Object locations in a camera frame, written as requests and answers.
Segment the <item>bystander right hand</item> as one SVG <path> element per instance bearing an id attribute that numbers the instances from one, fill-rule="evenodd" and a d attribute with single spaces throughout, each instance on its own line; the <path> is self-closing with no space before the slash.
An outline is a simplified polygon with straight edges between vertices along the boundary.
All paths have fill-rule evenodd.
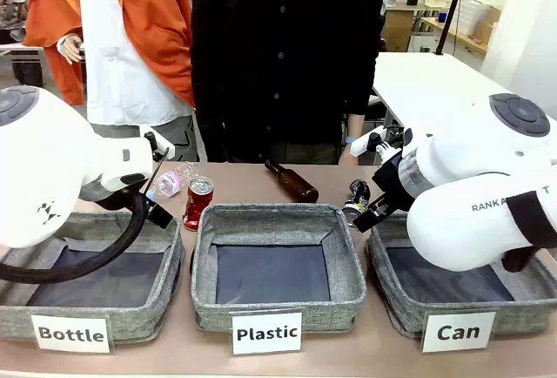
<path id="1" fill-rule="evenodd" d="M 57 41 L 57 51 L 68 64 L 79 63 L 82 43 L 83 40 L 78 34 L 67 34 Z"/>

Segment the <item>person left hand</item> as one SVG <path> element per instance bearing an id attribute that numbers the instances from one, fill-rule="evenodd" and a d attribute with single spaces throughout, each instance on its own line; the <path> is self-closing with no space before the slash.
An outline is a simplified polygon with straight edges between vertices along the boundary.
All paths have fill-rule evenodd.
<path id="1" fill-rule="evenodd" d="M 358 166 L 359 165 L 359 158 L 355 157 L 351 154 L 351 146 L 346 145 L 339 157 L 339 165 L 340 166 Z"/>

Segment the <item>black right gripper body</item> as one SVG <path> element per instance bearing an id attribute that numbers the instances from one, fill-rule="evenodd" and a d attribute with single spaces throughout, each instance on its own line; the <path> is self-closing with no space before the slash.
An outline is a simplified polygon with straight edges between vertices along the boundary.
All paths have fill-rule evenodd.
<path id="1" fill-rule="evenodd" d="M 408 212 L 414 202 L 399 179 L 399 163 L 402 152 L 397 152 L 373 174 L 372 180 L 383 194 L 373 201 L 372 206 L 379 213 Z"/>

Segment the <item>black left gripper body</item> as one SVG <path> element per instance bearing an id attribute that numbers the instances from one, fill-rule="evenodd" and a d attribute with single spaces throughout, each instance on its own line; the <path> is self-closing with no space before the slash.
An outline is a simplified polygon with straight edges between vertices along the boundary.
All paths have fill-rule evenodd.
<path id="1" fill-rule="evenodd" d="M 123 176 L 124 182 L 117 179 L 116 191 L 109 191 L 102 183 L 102 176 L 99 175 L 80 190 L 80 199 L 83 201 L 94 202 L 105 210 L 117 211 L 124 208 L 131 208 L 131 197 L 146 183 L 146 177 L 141 173 L 134 173 Z"/>

